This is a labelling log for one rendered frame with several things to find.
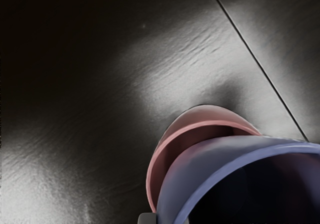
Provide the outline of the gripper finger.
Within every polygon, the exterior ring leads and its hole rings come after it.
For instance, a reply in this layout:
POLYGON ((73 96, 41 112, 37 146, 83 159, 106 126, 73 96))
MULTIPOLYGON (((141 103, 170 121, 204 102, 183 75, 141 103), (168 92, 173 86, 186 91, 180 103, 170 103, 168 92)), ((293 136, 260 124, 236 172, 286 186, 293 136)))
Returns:
POLYGON ((137 224, 157 224, 157 214, 153 212, 141 213, 137 224))

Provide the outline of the purple cup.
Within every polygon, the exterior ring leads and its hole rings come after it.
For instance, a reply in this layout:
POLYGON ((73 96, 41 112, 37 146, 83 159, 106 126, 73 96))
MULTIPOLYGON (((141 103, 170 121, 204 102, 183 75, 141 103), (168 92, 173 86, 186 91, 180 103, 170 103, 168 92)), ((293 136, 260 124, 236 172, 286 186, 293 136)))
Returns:
POLYGON ((320 144, 266 136, 198 143, 163 181, 157 224, 320 224, 320 144))

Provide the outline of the pink cup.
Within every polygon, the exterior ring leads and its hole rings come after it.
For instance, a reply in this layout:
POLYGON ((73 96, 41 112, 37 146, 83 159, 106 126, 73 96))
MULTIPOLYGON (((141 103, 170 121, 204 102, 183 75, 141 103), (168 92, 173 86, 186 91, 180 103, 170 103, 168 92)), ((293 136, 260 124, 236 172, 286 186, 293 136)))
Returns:
POLYGON ((220 106, 195 106, 177 117, 158 142, 147 169, 146 194, 152 212, 156 212, 168 169, 183 151, 208 139, 243 135, 262 134, 246 119, 220 106))

